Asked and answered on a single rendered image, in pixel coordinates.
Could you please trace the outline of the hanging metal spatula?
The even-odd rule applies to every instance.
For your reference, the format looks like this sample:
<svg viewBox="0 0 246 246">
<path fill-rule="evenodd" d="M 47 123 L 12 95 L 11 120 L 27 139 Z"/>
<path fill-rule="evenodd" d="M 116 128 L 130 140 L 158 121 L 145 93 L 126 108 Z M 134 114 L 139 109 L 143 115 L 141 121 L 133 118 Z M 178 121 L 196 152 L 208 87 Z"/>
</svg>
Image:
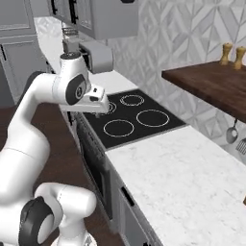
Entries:
<svg viewBox="0 0 246 246">
<path fill-rule="evenodd" d="M 246 154 L 246 137 L 239 141 L 239 143 L 236 146 L 236 150 L 242 155 Z"/>
</svg>

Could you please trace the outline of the grey wall cupboards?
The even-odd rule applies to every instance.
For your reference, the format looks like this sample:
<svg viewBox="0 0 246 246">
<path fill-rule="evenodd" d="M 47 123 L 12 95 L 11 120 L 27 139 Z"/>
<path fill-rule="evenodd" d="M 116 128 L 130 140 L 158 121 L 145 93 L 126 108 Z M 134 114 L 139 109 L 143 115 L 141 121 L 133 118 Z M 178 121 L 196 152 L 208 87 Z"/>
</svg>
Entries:
<svg viewBox="0 0 246 246">
<path fill-rule="evenodd" d="M 137 0 L 47 0 L 47 2 L 53 17 L 96 40 L 137 35 Z"/>
</svg>

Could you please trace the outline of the grey drawer front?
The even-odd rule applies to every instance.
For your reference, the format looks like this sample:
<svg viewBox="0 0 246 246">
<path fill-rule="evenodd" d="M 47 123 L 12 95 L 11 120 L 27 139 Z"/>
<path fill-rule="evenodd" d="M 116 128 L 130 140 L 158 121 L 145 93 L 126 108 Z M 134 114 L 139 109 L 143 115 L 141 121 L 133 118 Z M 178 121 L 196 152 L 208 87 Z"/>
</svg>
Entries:
<svg viewBox="0 0 246 246">
<path fill-rule="evenodd" d="M 126 246 L 155 246 L 151 236 L 147 234 L 143 223 L 136 216 L 136 205 L 131 207 L 119 189 L 120 235 Z"/>
</svg>

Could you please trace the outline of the black hob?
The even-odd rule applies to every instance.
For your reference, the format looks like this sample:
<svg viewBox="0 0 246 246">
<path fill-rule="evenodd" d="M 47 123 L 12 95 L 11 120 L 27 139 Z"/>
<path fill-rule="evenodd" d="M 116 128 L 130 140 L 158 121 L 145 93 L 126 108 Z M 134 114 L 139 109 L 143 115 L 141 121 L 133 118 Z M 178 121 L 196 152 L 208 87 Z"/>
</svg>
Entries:
<svg viewBox="0 0 246 246">
<path fill-rule="evenodd" d="M 85 113 L 106 149 L 185 126 L 183 120 L 140 89 L 115 93 L 108 99 L 108 113 Z"/>
</svg>

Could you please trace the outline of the dark wooden shelf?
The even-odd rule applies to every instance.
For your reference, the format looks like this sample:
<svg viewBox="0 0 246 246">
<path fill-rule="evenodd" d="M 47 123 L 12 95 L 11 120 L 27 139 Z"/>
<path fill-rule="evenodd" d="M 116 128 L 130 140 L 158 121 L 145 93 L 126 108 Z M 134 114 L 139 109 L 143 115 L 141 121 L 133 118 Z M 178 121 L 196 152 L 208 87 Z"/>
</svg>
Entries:
<svg viewBox="0 0 246 246">
<path fill-rule="evenodd" d="M 211 61 L 163 70 L 163 79 L 246 123 L 246 66 Z"/>
</svg>

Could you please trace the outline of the grey oven with dark door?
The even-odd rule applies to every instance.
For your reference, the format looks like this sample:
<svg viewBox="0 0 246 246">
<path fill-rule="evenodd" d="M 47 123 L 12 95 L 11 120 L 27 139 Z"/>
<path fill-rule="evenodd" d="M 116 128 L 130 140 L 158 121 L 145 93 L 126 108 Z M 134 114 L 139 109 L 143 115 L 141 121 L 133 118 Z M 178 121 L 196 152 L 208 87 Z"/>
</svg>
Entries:
<svg viewBox="0 0 246 246">
<path fill-rule="evenodd" d="M 111 208 L 111 175 L 106 166 L 105 152 L 102 150 L 99 142 L 90 131 L 87 123 L 80 113 L 75 115 L 76 132 L 80 142 L 81 151 L 86 170 L 93 180 L 102 206 L 109 220 L 112 220 Z"/>
</svg>

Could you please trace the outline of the grey tall cupboards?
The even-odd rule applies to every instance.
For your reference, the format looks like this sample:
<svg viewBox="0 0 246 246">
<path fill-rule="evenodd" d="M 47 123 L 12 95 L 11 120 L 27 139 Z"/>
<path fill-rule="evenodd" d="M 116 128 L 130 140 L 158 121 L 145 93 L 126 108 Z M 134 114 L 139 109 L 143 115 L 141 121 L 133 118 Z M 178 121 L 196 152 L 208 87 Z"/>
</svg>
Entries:
<svg viewBox="0 0 246 246">
<path fill-rule="evenodd" d="M 0 0 L 0 108 L 18 103 L 35 71 L 46 71 L 46 61 L 30 0 Z"/>
</svg>

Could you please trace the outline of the wooden pepper mill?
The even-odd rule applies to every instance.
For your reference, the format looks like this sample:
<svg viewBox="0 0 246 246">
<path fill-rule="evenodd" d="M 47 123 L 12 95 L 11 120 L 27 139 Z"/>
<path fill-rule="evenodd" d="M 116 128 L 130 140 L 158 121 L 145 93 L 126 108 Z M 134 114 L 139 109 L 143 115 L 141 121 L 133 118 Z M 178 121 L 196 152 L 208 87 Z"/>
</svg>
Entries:
<svg viewBox="0 0 246 246">
<path fill-rule="evenodd" d="M 232 50 L 233 45 L 229 42 L 223 44 L 222 48 L 222 57 L 220 59 L 220 64 L 221 65 L 227 65 L 229 62 L 229 53 Z"/>
<path fill-rule="evenodd" d="M 234 61 L 234 69 L 239 70 L 242 67 L 243 56 L 246 53 L 246 48 L 243 46 L 236 48 L 236 55 Z"/>
</svg>

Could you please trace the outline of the hanging metal ladle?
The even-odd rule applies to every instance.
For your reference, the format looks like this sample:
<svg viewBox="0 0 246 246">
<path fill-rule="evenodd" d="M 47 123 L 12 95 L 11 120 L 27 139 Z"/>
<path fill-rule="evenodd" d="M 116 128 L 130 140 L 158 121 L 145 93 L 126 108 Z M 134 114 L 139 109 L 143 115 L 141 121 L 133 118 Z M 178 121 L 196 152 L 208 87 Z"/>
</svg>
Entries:
<svg viewBox="0 0 246 246">
<path fill-rule="evenodd" d="M 226 140 L 229 144 L 233 144 L 238 137 L 238 130 L 236 128 L 237 119 L 234 120 L 234 125 L 226 132 Z"/>
</svg>

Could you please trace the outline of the grey small appliance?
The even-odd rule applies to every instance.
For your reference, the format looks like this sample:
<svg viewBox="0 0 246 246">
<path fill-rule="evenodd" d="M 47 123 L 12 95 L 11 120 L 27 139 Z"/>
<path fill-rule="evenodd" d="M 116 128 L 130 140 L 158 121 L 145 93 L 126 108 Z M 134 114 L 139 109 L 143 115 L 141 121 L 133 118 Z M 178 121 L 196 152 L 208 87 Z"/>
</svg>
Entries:
<svg viewBox="0 0 246 246">
<path fill-rule="evenodd" d="M 62 46 L 63 52 L 78 52 L 79 51 L 79 33 L 71 27 L 62 28 Z"/>
</svg>

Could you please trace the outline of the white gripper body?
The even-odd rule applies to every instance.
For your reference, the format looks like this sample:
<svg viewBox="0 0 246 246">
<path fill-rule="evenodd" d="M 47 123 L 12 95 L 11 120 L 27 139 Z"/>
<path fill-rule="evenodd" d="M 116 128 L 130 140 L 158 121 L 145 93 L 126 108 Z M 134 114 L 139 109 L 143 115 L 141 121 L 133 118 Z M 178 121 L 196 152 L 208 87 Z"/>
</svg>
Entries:
<svg viewBox="0 0 246 246">
<path fill-rule="evenodd" d="M 91 113 L 107 113 L 110 109 L 108 96 L 103 95 L 100 101 L 83 102 L 80 101 L 73 106 L 60 105 L 62 111 L 75 111 L 75 112 L 91 112 Z"/>
</svg>

